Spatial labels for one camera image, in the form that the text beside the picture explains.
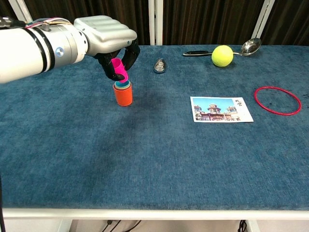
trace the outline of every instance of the photo of building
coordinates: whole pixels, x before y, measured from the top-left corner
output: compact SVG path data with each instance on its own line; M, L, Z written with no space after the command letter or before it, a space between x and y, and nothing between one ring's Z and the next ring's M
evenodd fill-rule
M216 104L210 104L208 111L202 111L199 105L194 105L195 117L198 121L240 121L237 109L234 106L226 108L226 112L221 113L221 109Z

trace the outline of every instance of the pink cup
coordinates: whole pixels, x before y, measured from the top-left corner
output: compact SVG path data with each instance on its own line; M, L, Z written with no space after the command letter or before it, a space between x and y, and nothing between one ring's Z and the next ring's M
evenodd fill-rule
M119 82L120 83L126 82L128 80L128 74L127 74L127 72L124 68L124 65L123 65L121 59L119 59L119 58L112 59L112 65L114 66L116 74L121 74L125 77L124 80L119 81Z

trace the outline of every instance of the red rubber band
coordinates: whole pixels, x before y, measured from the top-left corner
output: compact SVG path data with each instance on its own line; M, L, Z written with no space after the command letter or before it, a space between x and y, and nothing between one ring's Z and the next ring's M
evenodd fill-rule
M294 112L291 112L291 113L282 113L282 112L278 112L278 111L274 111L274 110L271 110L269 108L267 108L266 106L264 106L257 98L257 93L258 91L262 90L262 89L265 89L265 88L271 88L271 89L277 89L277 90L280 90L282 92L285 92L287 94L289 94L290 96L292 96L297 102L298 102L298 109ZM277 115L283 115L283 116L291 116L291 115L296 115L297 113L299 113L299 111L301 110L301 101L300 99L294 95L293 93L283 89L283 88L279 88L279 87L274 87L274 86L263 86L263 87L260 87L258 88L255 92L254 92L254 99L256 100L256 102L265 110L273 113L273 114L277 114Z

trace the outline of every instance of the tennis ball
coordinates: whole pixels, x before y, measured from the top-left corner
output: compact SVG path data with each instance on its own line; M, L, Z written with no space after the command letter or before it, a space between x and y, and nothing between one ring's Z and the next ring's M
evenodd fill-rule
M212 52L211 59L214 65L218 67L225 67L232 62L233 51L229 46L218 46Z

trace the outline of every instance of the black handle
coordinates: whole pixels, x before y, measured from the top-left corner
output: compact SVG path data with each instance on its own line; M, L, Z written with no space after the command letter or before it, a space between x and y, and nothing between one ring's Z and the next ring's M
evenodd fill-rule
M183 56L185 57L202 57L202 56L208 56L211 55L208 51L189 51L186 53L183 53Z

